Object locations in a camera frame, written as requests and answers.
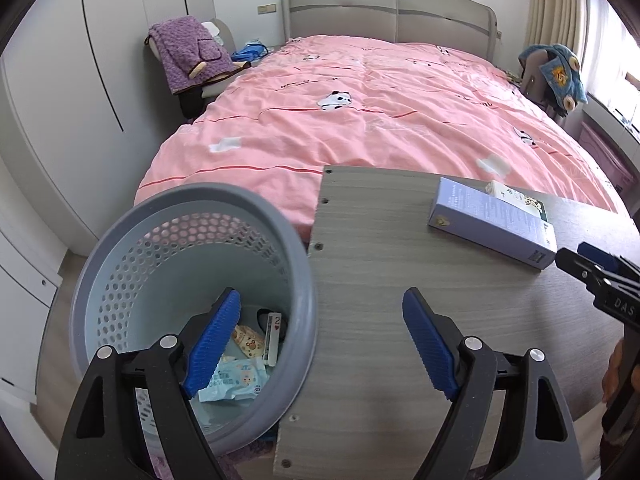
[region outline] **headboard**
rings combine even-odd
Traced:
[[[286,39],[360,36],[494,58],[495,13],[471,0],[282,0],[282,10]]]

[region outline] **purple box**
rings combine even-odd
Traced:
[[[440,179],[429,225],[537,269],[551,265],[558,250],[548,222],[448,178]]]

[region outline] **gray plastic basket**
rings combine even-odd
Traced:
[[[103,344],[127,352],[180,332],[227,286],[241,295],[241,323],[255,327],[260,307],[283,312],[289,321],[277,366],[256,399],[208,403],[216,424],[201,424],[216,455],[252,442],[300,390],[317,316],[298,234],[273,205],[245,189],[175,187],[130,210],[102,237],[74,293],[70,346],[76,374],[82,377]],[[147,445],[160,451],[146,390],[137,394]]]

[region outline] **purple fuzzy jacket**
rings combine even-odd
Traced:
[[[214,76],[236,69],[229,53],[211,37],[194,16],[156,23],[149,29],[160,53],[164,74],[173,94],[200,86]],[[189,74],[201,62],[204,69],[193,79]]]

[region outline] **wall outlet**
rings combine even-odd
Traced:
[[[276,4],[258,6],[258,14],[269,14],[270,12],[275,12],[275,11],[276,11]]]

